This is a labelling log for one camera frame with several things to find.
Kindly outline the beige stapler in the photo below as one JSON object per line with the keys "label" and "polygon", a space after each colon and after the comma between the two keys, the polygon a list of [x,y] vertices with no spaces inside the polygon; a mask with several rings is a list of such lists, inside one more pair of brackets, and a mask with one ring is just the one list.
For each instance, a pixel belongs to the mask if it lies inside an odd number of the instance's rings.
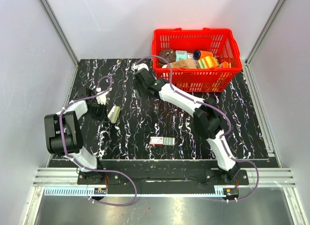
{"label": "beige stapler", "polygon": [[121,108],[120,106],[116,106],[114,105],[112,107],[112,109],[110,110],[110,112],[108,113],[108,119],[109,121],[112,123],[112,124],[115,124],[117,119],[118,119],[118,116],[121,112]]}

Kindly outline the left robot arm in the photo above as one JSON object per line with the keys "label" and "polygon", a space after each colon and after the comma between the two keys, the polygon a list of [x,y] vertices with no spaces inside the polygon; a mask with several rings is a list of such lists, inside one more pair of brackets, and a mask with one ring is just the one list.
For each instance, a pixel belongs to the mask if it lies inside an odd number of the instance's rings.
{"label": "left robot arm", "polygon": [[86,98],[71,101],[61,111],[44,117],[46,147],[49,153],[72,161],[81,172],[88,172],[88,179],[94,184],[100,184],[105,173],[99,160],[84,146],[79,119],[90,115],[94,120],[108,121],[109,92],[100,88],[86,92]]}

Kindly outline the red white staple box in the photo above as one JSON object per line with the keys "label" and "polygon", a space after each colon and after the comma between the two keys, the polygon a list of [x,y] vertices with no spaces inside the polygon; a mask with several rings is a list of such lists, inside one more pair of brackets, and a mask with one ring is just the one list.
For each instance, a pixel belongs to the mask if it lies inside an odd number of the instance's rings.
{"label": "red white staple box", "polygon": [[174,146],[175,138],[173,138],[173,137],[153,136],[153,137],[150,137],[150,144],[151,145]]}

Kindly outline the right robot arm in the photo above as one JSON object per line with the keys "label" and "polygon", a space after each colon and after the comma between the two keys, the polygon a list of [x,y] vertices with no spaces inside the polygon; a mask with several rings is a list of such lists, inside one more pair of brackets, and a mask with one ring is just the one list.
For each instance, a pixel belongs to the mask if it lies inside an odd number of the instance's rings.
{"label": "right robot arm", "polygon": [[203,99],[190,95],[170,85],[166,79],[156,79],[148,67],[144,66],[138,67],[134,73],[134,89],[139,96],[155,97],[191,115],[196,134],[207,140],[216,157],[222,182],[232,184],[237,180],[240,167],[224,137],[222,128],[224,116],[220,114],[212,98]]}

